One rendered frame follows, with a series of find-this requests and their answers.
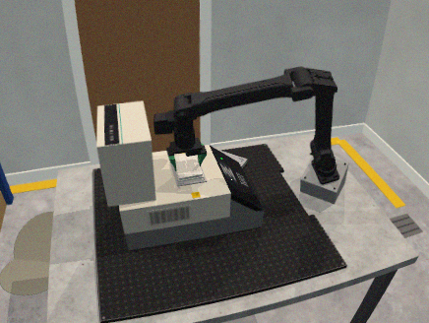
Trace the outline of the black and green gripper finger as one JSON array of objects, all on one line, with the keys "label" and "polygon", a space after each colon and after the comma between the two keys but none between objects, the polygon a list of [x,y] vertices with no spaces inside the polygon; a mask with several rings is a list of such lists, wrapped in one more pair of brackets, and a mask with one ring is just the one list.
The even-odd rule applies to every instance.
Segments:
[{"label": "black and green gripper finger", "polygon": [[198,162],[199,162],[200,167],[201,167],[201,164],[202,164],[204,158],[206,157],[206,155],[207,154],[198,155]]},{"label": "black and green gripper finger", "polygon": [[169,156],[168,158],[169,158],[169,161],[173,164],[173,166],[174,166],[174,168],[175,168],[175,171],[177,171],[177,170],[176,170],[176,161],[175,161],[175,156]]}]

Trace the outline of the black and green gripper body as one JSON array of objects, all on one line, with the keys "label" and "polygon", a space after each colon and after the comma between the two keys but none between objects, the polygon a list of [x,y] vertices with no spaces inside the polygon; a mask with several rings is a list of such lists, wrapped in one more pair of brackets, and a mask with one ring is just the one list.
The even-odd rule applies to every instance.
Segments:
[{"label": "black and green gripper body", "polygon": [[170,142],[170,147],[166,148],[168,156],[185,153],[186,157],[191,157],[207,153],[205,146],[201,144],[199,138],[195,138],[194,143],[194,131],[188,136],[179,135],[177,132],[176,135],[177,146],[175,145],[175,142]]}]

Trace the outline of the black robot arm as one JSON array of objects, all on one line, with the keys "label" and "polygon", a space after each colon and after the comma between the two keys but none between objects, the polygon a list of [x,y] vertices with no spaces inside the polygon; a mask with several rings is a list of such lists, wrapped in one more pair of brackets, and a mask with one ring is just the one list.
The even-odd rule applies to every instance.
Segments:
[{"label": "black robot arm", "polygon": [[313,168],[320,184],[324,185],[339,180],[331,142],[334,103],[332,93],[337,93],[337,85],[330,71],[302,67],[285,69],[283,75],[271,79],[210,92],[179,95],[174,99],[174,116],[173,110],[153,116],[154,133],[172,134],[174,131],[177,146],[176,132],[188,136],[194,131],[195,143],[193,120],[197,117],[273,98],[291,97],[293,101],[299,101],[316,96],[315,137],[310,143],[310,155],[314,158],[312,165],[315,164]]}]

